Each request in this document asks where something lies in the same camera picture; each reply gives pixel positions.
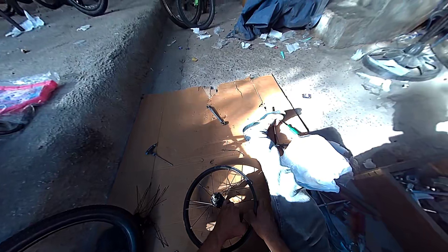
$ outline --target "wrench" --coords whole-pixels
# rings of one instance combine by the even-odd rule
[[[221,125],[225,125],[225,122],[221,119],[218,113],[216,113],[215,110],[210,105],[207,105],[207,109],[209,109],[215,115],[216,119],[218,119]]]

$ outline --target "wheel hub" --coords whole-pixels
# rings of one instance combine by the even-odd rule
[[[224,203],[224,196],[222,194],[215,192],[210,199],[210,202],[213,204],[216,208],[221,208]]]

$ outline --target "leg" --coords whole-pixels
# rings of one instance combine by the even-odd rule
[[[290,168],[280,164],[280,154],[267,135],[281,114],[269,114],[244,132],[247,152],[262,167],[280,235],[291,251],[329,251],[322,212],[304,188],[296,184]]]

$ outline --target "small metal part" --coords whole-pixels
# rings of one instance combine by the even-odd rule
[[[221,119],[221,117],[218,115],[218,113],[215,112],[215,110],[210,105],[207,105],[207,109],[209,109],[215,115],[216,119],[218,119],[218,121],[221,123],[221,125],[225,125],[224,120]]]
[[[166,161],[165,159],[163,159],[161,156],[159,156],[157,153],[154,152],[155,147],[157,147],[157,143],[151,145],[151,146],[146,150],[145,154],[146,154],[146,155],[153,155],[153,156],[156,156],[156,157],[160,158],[161,160],[165,161],[167,164],[173,166],[172,163]]]

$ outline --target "bicycle wheel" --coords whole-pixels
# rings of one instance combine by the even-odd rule
[[[49,9],[57,9],[63,5],[61,0],[34,0],[36,3]]]
[[[257,213],[257,197],[252,182],[235,167],[219,165],[209,168],[188,189],[183,208],[184,225],[188,237],[198,248],[213,230],[224,200],[230,200],[239,207],[240,218],[244,209],[253,208]],[[252,227],[249,226],[242,237],[227,240],[221,251],[237,249],[248,239],[251,231]]]
[[[102,15],[108,8],[108,0],[67,0],[80,12],[92,17]]]
[[[200,30],[208,29],[208,27],[213,22],[213,19],[215,18],[215,0],[195,0],[194,2],[197,2],[196,6],[199,11],[199,17],[196,17],[194,19],[191,17],[191,14],[184,8],[185,1],[191,2],[194,0],[176,0],[177,11],[179,12],[181,20],[190,28],[199,28]],[[202,9],[207,6],[207,3],[210,6],[210,9],[208,10],[208,16],[200,15]]]
[[[128,211],[112,205],[84,206],[50,216],[0,243],[0,251],[25,251],[57,231],[86,222],[106,222],[119,227],[126,235],[129,251],[143,251],[143,233],[135,217]]]

